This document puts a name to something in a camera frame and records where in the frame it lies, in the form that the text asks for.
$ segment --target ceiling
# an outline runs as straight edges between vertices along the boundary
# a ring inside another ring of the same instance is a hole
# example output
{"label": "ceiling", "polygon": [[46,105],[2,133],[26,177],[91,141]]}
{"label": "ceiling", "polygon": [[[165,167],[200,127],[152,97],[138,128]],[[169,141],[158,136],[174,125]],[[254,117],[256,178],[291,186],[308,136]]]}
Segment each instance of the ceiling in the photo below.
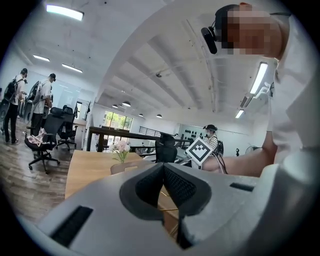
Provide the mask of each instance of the ceiling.
{"label": "ceiling", "polygon": [[[195,15],[169,13],[182,12],[182,6],[178,8],[181,0],[172,4],[170,0],[46,2],[82,11],[84,18],[77,21],[47,13],[43,3],[30,14],[15,41],[31,65],[47,65],[57,77],[64,72],[90,81],[92,91],[97,93],[96,102],[106,107],[130,101],[130,109],[118,110],[147,117],[155,110],[161,113],[161,109],[171,109],[174,113],[191,108],[234,118],[242,99],[249,95],[260,62],[268,63],[260,88],[264,82],[273,82],[276,68],[273,59],[228,54],[221,49],[216,55],[210,54],[200,31],[212,24],[222,1]],[[171,15],[176,21],[161,28],[157,22],[152,26],[150,20],[164,8],[168,19]],[[149,28],[143,30],[147,40],[132,40],[142,38],[138,33],[143,26]],[[136,50],[124,53],[129,44],[135,44],[132,49]],[[34,59],[33,54],[49,58],[50,62]],[[62,63],[83,73],[65,69]],[[246,118],[254,119],[266,111],[267,107],[263,107],[258,112],[248,112]]]}

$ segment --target wooden desk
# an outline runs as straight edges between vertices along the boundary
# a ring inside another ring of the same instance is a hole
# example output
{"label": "wooden desk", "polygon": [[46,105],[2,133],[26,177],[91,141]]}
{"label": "wooden desk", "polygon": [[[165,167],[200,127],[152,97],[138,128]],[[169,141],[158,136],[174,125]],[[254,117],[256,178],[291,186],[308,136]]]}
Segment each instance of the wooden desk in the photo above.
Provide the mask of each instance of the wooden desk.
{"label": "wooden desk", "polygon": [[[91,182],[111,175],[110,167],[120,163],[112,159],[114,157],[113,153],[75,150],[66,178],[64,198],[68,198]],[[136,153],[128,153],[125,162],[135,161],[142,161],[142,158]]]}

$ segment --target vent slot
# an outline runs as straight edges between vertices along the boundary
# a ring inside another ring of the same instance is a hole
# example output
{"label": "vent slot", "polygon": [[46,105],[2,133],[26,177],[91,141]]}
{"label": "vent slot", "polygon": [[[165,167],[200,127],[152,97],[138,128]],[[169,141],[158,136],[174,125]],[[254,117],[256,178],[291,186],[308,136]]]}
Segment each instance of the vent slot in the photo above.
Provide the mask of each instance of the vent slot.
{"label": "vent slot", "polygon": [[68,247],[92,212],[93,209],[91,208],[79,206],[51,235],[51,238]]}

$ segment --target black office chair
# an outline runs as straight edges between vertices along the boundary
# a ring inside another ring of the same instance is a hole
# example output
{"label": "black office chair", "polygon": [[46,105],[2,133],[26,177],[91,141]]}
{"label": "black office chair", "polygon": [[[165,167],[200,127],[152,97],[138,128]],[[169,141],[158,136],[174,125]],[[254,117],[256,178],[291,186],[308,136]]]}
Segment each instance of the black office chair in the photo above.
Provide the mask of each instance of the black office chair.
{"label": "black office chair", "polygon": [[174,163],[177,153],[174,137],[166,135],[161,137],[160,142],[155,142],[156,163]]}
{"label": "black office chair", "polygon": [[[45,173],[48,174],[49,172],[46,169],[45,160],[55,161],[58,165],[60,164],[58,159],[52,158],[51,154],[48,151],[52,151],[53,148],[57,145],[57,132],[60,126],[64,122],[64,115],[61,108],[53,107],[48,115],[44,130],[47,133],[43,137],[44,142],[49,142],[48,144],[41,144],[38,146],[37,144],[29,142],[27,139],[27,133],[25,134],[24,143],[27,145],[28,148],[32,149],[33,151],[40,152],[40,156],[35,158],[33,161],[29,163],[29,169],[32,170],[32,166],[34,163],[42,161]],[[33,130],[34,127],[27,127],[29,130]]]}
{"label": "black office chair", "polygon": [[75,120],[75,115],[71,107],[63,106],[63,114],[64,114],[64,123],[61,125],[61,127],[58,130],[58,135],[60,139],[58,140],[58,145],[56,145],[56,149],[58,149],[58,146],[61,146],[63,144],[66,144],[68,147],[68,151],[70,151],[70,144],[74,145],[74,149],[77,148],[77,143],[68,140],[68,138],[73,138],[73,140],[76,137],[77,127],[75,126],[75,130],[73,130],[73,123]]}

